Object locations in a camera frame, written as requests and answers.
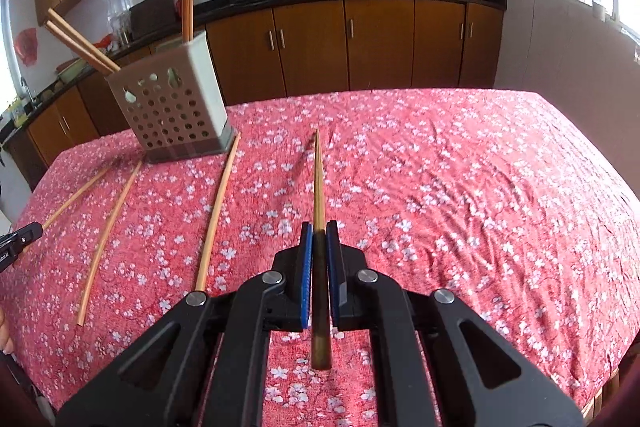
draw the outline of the red floral tablecloth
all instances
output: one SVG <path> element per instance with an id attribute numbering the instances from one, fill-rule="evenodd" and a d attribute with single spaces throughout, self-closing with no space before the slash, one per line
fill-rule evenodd
<path id="1" fill-rule="evenodd" d="M 405 288 L 452 289 L 583 406 L 640 323 L 638 199 L 540 96 L 492 90 L 345 92 L 231 107 L 242 139 L 207 291 L 235 290 L 312 219 L 319 126 L 327 219 Z M 0 276 L 17 356 L 60 406 L 193 288 L 226 155 L 144 165 L 76 326 L 88 266 L 142 156 L 132 132 L 69 150 L 17 226 L 108 174 Z M 273 333 L 264 423 L 377 424 L 366 333 L 334 331 L 334 369 L 307 333 Z"/>

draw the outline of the black clamp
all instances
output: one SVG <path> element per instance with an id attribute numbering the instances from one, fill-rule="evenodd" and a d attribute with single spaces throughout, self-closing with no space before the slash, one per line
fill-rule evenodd
<path id="1" fill-rule="evenodd" d="M 334 325 L 370 332 L 379 425 L 437 425 L 420 348 L 444 427 L 582 425 L 573 401 L 452 292 L 403 290 L 340 243 L 336 221 L 326 241 Z M 311 247 L 303 223 L 299 245 L 236 292 L 188 294 L 66 402 L 56 425 L 260 426 L 270 331 L 308 324 Z"/>
<path id="2" fill-rule="evenodd" d="M 18 259 L 25 247 L 42 237 L 42 226 L 33 222 L 15 232 L 0 236 L 0 273 Z"/>

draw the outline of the metal screw head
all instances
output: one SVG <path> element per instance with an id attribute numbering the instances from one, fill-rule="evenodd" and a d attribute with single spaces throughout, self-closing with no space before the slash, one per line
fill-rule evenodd
<path id="1" fill-rule="evenodd" d="M 362 282 L 375 282 L 378 280 L 378 274 L 373 270 L 360 270 L 358 272 L 358 279 Z"/>
<path id="2" fill-rule="evenodd" d="M 269 270 L 262 274 L 262 282 L 265 284 L 278 284 L 280 281 L 282 281 L 282 273 L 276 270 Z"/>
<path id="3" fill-rule="evenodd" d="M 440 288 L 439 290 L 436 290 L 433 296 L 436 298 L 436 301 L 442 304 L 451 304 L 455 299 L 455 297 L 453 296 L 453 293 L 451 293 L 449 290 L 446 290 L 444 288 Z"/>
<path id="4" fill-rule="evenodd" d="M 189 306 L 202 306 L 207 301 L 207 294 L 204 292 L 191 292 L 187 295 L 187 304 Z"/>

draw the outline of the gray perforated utensil holder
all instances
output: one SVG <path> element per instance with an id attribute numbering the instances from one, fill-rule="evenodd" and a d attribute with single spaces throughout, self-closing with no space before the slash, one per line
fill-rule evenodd
<path id="1" fill-rule="evenodd" d="M 234 135 L 213 70 L 207 35 L 158 47 L 107 81 L 150 162 L 225 152 Z"/>

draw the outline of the human hand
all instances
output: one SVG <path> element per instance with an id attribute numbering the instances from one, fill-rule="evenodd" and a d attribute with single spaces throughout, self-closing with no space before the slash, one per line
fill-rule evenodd
<path id="1" fill-rule="evenodd" d="M 9 336 L 9 324 L 2 308 L 0 308 L 0 350 L 6 355 L 14 352 L 14 341 Z"/>

